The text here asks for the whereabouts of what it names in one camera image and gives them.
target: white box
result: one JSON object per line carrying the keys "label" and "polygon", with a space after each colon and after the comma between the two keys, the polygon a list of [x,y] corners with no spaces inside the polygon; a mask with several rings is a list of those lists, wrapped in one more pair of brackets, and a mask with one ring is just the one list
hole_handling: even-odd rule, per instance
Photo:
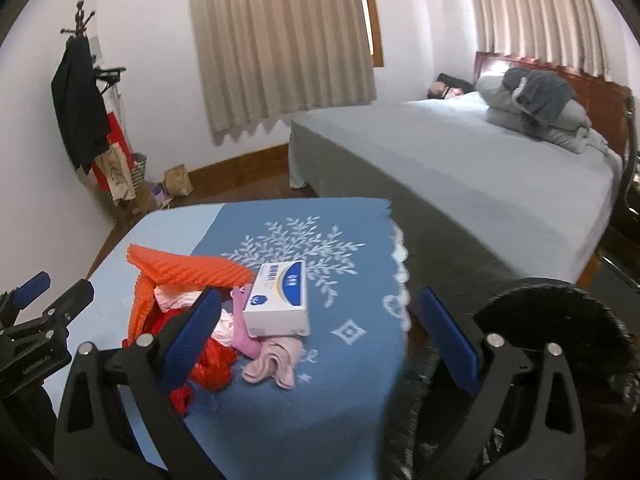
{"label": "white box", "polygon": [[244,321],[252,337],[309,335],[305,262],[262,264],[244,306]]}

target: beige curtain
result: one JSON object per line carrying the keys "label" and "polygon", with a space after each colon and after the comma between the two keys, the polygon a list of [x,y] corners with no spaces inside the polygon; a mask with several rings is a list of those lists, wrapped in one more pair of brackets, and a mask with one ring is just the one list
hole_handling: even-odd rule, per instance
{"label": "beige curtain", "polygon": [[480,50],[609,76],[593,0],[474,0],[474,4]]}
{"label": "beige curtain", "polygon": [[214,131],[376,98],[361,0],[190,0]]}

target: bolt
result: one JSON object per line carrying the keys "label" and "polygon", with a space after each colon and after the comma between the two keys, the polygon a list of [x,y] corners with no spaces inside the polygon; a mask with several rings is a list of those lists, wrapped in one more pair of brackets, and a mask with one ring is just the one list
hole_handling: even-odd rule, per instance
{"label": "bolt", "polygon": [[556,357],[562,355],[562,347],[558,343],[549,343],[546,346],[546,351],[551,355],[555,355]]}
{"label": "bolt", "polygon": [[500,348],[504,345],[504,338],[500,334],[489,334],[486,341],[494,348]]}
{"label": "bolt", "polygon": [[151,346],[151,343],[153,343],[153,341],[154,337],[152,334],[140,334],[136,339],[136,345],[146,348],[148,346]]}
{"label": "bolt", "polygon": [[91,350],[93,349],[94,349],[93,343],[89,343],[88,341],[85,341],[78,347],[78,353],[81,355],[89,355],[91,353]]}

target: wooden baseboard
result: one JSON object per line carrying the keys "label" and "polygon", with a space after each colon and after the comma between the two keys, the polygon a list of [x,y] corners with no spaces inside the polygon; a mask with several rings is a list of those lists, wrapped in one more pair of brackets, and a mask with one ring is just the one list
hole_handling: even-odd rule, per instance
{"label": "wooden baseboard", "polygon": [[210,196],[289,172],[289,145],[246,153],[190,171],[194,193]]}

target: headboard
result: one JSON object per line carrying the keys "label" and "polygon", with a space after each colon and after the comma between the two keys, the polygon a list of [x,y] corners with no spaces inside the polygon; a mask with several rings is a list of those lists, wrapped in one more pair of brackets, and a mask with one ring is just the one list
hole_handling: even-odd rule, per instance
{"label": "headboard", "polygon": [[488,52],[476,53],[474,82],[483,75],[504,74],[512,67],[552,70],[571,83],[577,94],[576,100],[587,110],[593,127],[609,141],[612,150],[625,158],[625,147],[629,135],[626,121],[626,112],[629,110],[628,101],[631,98],[629,88],[571,68]]}

